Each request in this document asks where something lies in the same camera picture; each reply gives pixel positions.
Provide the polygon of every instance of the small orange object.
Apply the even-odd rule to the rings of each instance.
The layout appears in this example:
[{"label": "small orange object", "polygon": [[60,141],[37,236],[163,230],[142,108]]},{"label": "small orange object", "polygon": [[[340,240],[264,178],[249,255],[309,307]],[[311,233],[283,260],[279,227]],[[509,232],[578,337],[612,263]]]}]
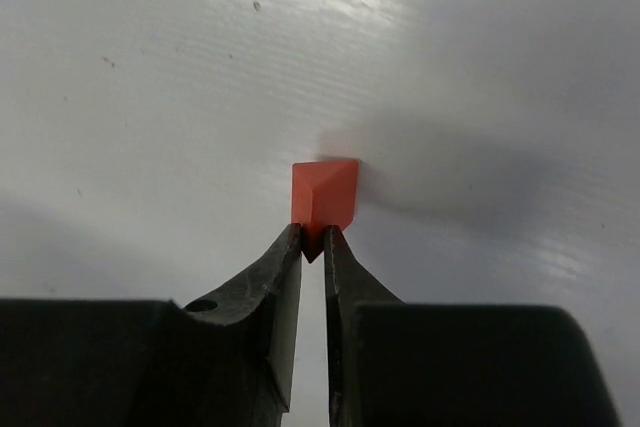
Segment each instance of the small orange object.
[{"label": "small orange object", "polygon": [[293,164],[291,221],[302,224],[302,251],[309,263],[322,253],[329,225],[344,230],[351,224],[359,168],[358,159]]}]

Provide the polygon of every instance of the orange plastic piece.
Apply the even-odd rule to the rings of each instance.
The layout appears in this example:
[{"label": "orange plastic piece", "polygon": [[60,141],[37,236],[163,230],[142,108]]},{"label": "orange plastic piece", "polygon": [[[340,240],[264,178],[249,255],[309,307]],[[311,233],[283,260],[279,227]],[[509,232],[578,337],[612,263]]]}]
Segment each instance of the orange plastic piece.
[{"label": "orange plastic piece", "polygon": [[329,225],[346,229],[353,220],[358,159],[293,164],[291,221],[302,224],[302,251],[309,263],[324,248]]}]

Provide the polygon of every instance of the hole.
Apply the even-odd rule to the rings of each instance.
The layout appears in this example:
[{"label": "hole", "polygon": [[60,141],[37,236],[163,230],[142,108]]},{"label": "hole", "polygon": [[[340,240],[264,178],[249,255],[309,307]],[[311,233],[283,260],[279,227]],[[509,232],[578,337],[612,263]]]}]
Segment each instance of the hole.
[{"label": "hole", "polygon": [[187,312],[206,312],[207,310],[213,310],[216,307],[218,307],[218,303],[215,300],[200,299],[191,302],[184,308],[184,310]]}]

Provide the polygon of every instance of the white wall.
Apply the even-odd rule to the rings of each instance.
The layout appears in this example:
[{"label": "white wall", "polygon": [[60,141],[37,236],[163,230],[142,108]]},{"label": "white wall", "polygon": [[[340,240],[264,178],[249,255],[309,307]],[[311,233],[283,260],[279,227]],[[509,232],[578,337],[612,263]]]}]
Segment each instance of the white wall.
[{"label": "white wall", "polygon": [[[360,157],[380,280],[564,306],[640,424],[639,25],[640,0],[0,0],[0,294],[184,303],[280,232],[293,162]],[[327,424],[320,271],[285,425]]]}]

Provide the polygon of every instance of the white surface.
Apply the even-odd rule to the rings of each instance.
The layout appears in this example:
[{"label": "white surface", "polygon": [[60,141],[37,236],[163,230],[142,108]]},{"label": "white surface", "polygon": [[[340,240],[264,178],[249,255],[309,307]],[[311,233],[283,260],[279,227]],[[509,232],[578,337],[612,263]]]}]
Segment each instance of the white surface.
[{"label": "white surface", "polygon": [[[186,302],[285,225],[293,162],[360,157],[373,273],[564,306],[640,425],[639,24],[640,0],[0,0],[0,294]],[[327,424],[321,269],[288,426]]]}]

